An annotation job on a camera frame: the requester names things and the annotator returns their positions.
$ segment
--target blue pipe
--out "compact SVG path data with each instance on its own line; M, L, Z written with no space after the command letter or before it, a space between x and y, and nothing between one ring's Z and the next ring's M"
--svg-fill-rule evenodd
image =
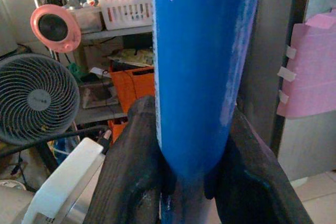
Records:
M157 137L183 179L208 173L228 137L257 0L154 0Z

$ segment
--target gray fan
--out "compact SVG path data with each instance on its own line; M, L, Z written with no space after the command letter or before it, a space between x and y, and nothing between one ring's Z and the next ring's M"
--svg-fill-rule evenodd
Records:
M37 54L0 61L0 140L15 145L63 133L79 108L77 83L64 66Z

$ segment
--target white floor tile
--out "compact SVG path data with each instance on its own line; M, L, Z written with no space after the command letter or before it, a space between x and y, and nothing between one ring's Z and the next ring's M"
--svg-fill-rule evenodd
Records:
M336 194L308 200L303 205L314 224L336 223Z
M213 199L211 201L211 207L208 214L207 224L221 224L221 221L218 216L216 201Z
M323 173L309 177L308 181L304 185L295 188L295 192L303 202L336 193L336 182L333 181L326 173Z
M336 172L331 171L327 172L328 176L331 177L336 182Z
M305 178L293 180L290 182L290 184L292 185L293 188L297 188L307 183L307 181L308 181L308 177L305 177Z

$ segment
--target metal shelf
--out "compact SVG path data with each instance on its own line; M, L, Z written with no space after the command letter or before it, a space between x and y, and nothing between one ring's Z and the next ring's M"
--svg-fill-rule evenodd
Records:
M75 123L93 123L115 118L123 118L125 116L127 115L122 111L120 104L102 106L92 109L83 109L83 107L80 106L75 118Z
M111 31L99 31L97 33L82 34L82 40L104 39L131 34L143 34L143 33L150 33L152 30L153 30L152 26L140 26L140 27L132 27Z

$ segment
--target orange crate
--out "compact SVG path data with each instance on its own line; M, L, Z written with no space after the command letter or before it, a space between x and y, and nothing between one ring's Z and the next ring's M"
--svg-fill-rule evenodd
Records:
M154 96L154 68L145 67L133 70L111 72L113 85L124 113L139 98Z
M120 123L116 120L109 120L109 127L112 129L112 143L114 144L118 137L123 132L124 128L127 126L127 122Z

